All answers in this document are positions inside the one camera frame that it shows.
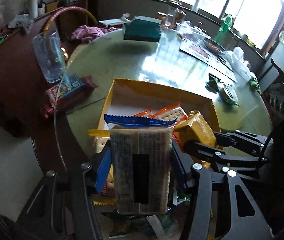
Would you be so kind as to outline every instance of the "bottle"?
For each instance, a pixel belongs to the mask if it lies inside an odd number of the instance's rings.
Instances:
[[[176,23],[182,23],[184,19],[185,19],[185,12],[183,11],[183,7],[179,6],[175,14],[174,25],[176,26]]]
[[[43,0],[40,0],[39,8],[42,8],[45,10],[45,2]]]
[[[39,16],[38,13],[38,0],[28,0],[28,11],[29,11],[29,16],[31,19],[35,19]]]
[[[176,13],[178,11],[178,7],[180,6],[180,4],[176,2],[169,2],[169,6],[170,6],[170,9],[168,12],[168,18],[165,22],[165,25],[168,27],[171,27],[174,25],[174,19],[175,19],[175,16],[176,16]]]
[[[213,41],[215,41],[220,46],[223,46],[224,38],[229,32],[232,26],[232,14],[225,16],[222,20],[221,27],[219,28],[217,34],[214,35]]]

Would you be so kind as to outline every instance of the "black metal bracket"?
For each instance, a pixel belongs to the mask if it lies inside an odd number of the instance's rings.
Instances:
[[[195,142],[184,144],[184,150],[193,156],[212,163],[214,171],[201,164],[193,164],[187,153],[183,153],[176,142],[172,142],[171,166],[177,185],[185,193],[192,194],[187,220],[180,240],[207,239],[212,191],[218,191],[219,221],[215,237],[221,239],[271,239],[270,228],[260,209],[248,191],[242,179],[255,179],[238,174],[232,165],[245,164],[248,168],[239,167],[237,171],[255,171],[257,157],[241,158],[226,156],[224,151]]]
[[[32,229],[43,239],[56,239],[66,234],[65,193],[70,192],[69,209],[73,215],[76,239],[102,240],[91,194],[104,187],[111,167],[110,141],[90,163],[83,163],[74,173],[49,171],[32,193],[22,210],[18,223]]]

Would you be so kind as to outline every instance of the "glass table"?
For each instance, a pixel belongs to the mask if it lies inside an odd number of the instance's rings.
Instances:
[[[78,169],[94,154],[88,129],[96,129],[106,95],[114,78],[135,79],[177,87],[211,98],[222,130],[242,130],[267,136],[271,121],[266,106],[256,91],[251,91],[242,77],[237,83],[202,61],[179,51],[182,40],[173,30],[165,30],[158,43],[125,41],[116,30],[88,45],[80,45],[70,57],[65,76],[91,75],[99,87],[81,104],[66,112],[67,126],[55,114],[55,132],[60,156],[67,171]],[[223,103],[218,93],[206,89],[209,73],[235,87],[240,107]],[[234,148],[230,155],[245,156]]]

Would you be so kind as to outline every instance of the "paper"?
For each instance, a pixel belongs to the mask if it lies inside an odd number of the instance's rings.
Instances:
[[[122,19],[110,19],[110,20],[104,20],[104,21],[99,21],[102,23],[104,26],[109,27],[109,26],[115,26],[115,25],[120,25],[123,23]]]

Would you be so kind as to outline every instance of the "floor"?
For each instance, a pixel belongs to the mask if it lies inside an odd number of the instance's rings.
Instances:
[[[14,138],[0,127],[0,214],[16,221],[42,176],[31,138]]]

